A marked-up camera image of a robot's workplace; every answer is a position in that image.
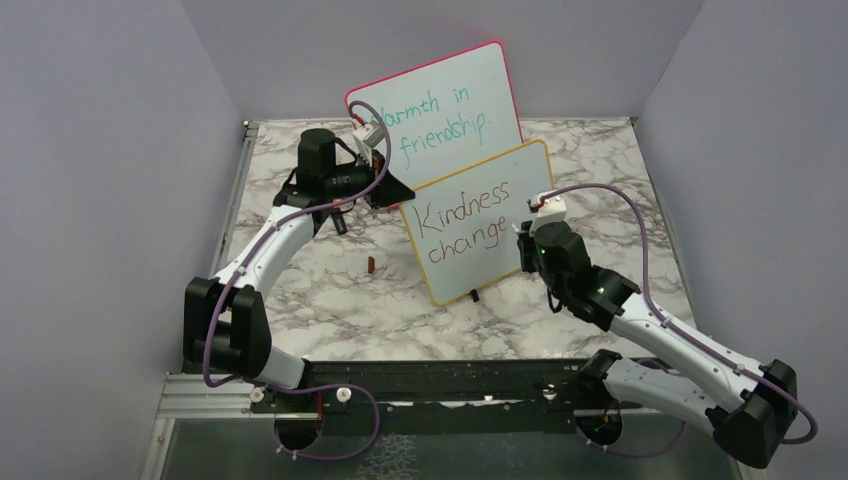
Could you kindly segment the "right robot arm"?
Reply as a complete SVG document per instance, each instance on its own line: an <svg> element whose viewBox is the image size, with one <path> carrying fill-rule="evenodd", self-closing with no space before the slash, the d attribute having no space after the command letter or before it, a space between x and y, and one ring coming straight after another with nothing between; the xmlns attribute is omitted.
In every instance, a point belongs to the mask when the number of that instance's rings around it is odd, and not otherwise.
<svg viewBox="0 0 848 480"><path fill-rule="evenodd" d="M612 332L652 352L677 370L651 370L601 349L580 369L579 398L600 407L608 400L638 403L710 434L735 460L764 469L797 418L797 374L785 362L760 362L735 353L681 323L660 319L646 295L621 274L592 264L583 239L565 222L517 229L521 268L547 287L553 312Z"/></svg>

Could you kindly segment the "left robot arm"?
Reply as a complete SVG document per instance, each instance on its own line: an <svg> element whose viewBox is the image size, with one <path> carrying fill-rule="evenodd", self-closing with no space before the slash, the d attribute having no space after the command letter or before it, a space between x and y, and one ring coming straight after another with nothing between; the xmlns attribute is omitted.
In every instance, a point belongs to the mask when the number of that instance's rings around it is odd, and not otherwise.
<svg viewBox="0 0 848 480"><path fill-rule="evenodd" d="M386 139L383 128L367 123L353 139L353 161L338 163L343 140L324 128L302 132L297 165L274 197L262 230L212 278L196 277L187 285L183 358L204 375L221 371L276 386L279 401L294 411L313 401L315 386L303 376L306 361L273 344L267 294L326 220L338 234L346 232L344 205L363 200L380 209L415 196L389 172L378 149Z"/></svg>

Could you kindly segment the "black orange highlighter marker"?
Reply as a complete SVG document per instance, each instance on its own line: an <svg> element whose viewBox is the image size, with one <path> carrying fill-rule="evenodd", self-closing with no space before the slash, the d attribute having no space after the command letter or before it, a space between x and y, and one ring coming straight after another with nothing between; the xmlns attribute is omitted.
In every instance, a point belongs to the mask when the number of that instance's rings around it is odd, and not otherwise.
<svg viewBox="0 0 848 480"><path fill-rule="evenodd" d="M346 211L334 210L330 215L330 217L333 221L335 230L336 230L338 235L345 235L348 231L347 225L346 225L346 222L345 222L345 219L344 219L345 214L346 214Z"/></svg>

